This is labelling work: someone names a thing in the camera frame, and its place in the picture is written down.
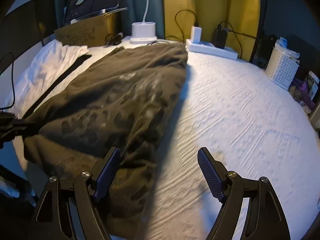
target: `white device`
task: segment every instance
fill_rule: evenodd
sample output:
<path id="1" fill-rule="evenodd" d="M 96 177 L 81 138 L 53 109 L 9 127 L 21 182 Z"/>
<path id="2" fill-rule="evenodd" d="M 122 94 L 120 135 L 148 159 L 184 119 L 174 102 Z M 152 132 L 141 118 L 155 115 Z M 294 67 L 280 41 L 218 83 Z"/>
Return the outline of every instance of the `white device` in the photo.
<path id="1" fill-rule="evenodd" d="M 200 52 L 204 54 L 210 54 L 220 57 L 226 57 L 230 59 L 237 59 L 238 53 L 235 52 L 232 48 L 224 47 L 220 49 L 215 47 L 210 42 L 201 41 L 202 28 L 192 27 L 191 29 L 191 39 L 186 39 L 186 46 L 189 51 Z"/>
<path id="2" fill-rule="evenodd" d="M 130 38 L 130 42 L 133 44 L 152 43 L 158 39 L 156 36 L 156 23 L 146 22 L 148 9 L 149 0 L 147 0 L 146 11 L 142 22 L 132 24 L 132 37 Z"/>

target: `blue gripper pad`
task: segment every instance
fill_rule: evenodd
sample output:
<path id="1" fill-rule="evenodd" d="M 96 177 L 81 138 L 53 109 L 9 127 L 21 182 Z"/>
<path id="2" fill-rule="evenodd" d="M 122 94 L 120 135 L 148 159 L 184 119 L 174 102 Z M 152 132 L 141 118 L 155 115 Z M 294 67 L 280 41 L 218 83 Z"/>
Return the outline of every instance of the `blue gripper pad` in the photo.
<path id="1" fill-rule="evenodd" d="M 201 148 L 198 150 L 198 164 L 205 180 L 207 181 L 212 196 L 217 198 L 220 202 L 223 202 L 225 195 L 223 193 L 222 179 L 213 167 L 213 163 L 209 160 L 207 154 L 204 152 L 204 149 L 207 151 L 207 153 L 209 153 L 210 157 L 215 162 L 210 152 L 206 148 Z"/>
<path id="2" fill-rule="evenodd" d="M 107 194 L 120 164 L 120 159 L 120 150 L 116 148 L 97 179 L 96 192 L 93 195 L 96 202 L 99 202 Z"/>

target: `white bottle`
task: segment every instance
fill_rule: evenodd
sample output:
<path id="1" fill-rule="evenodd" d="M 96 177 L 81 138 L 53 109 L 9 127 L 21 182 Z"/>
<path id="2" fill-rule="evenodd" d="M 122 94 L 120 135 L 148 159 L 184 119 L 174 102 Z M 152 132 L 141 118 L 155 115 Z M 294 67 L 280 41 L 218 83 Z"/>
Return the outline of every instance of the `white bottle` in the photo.
<path id="1" fill-rule="evenodd" d="M 312 71 L 309 71 L 308 87 L 309 87 L 309 96 L 311 100 L 313 100 L 313 98 L 315 97 L 318 91 L 318 85 L 319 85 L 319 78 Z"/>

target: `yellow curtain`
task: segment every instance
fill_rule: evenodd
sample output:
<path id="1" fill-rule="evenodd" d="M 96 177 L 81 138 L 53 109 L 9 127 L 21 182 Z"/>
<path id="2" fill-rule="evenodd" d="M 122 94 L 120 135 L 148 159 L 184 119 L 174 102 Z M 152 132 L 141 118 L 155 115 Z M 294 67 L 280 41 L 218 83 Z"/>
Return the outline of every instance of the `yellow curtain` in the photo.
<path id="1" fill-rule="evenodd" d="M 229 21 L 236 32 L 255 36 L 259 24 L 260 0 L 164 0 L 165 36 L 174 35 L 182 38 L 174 21 L 175 14 L 182 9 L 196 12 L 199 26 L 202 28 L 202 40 L 211 41 L 213 30 L 221 21 Z M 189 12 L 181 12 L 177 21 L 190 37 L 194 16 Z M 243 47 L 242 59 L 249 60 L 254 39 L 238 35 Z M 240 46 L 233 33 L 228 34 L 227 46 L 240 54 Z"/>

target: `white cable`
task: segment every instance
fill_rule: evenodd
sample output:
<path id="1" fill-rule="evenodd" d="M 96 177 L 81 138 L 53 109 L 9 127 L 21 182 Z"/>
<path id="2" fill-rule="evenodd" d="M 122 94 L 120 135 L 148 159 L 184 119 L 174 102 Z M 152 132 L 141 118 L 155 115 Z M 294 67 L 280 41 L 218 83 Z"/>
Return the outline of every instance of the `white cable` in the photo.
<path id="1" fill-rule="evenodd" d="M 146 22 L 146 16 L 147 16 L 147 13 L 148 13 L 148 9 L 149 9 L 149 0 L 147 0 L 147 4 L 146 4 L 146 11 L 144 13 L 144 16 L 143 16 L 143 23 Z"/>

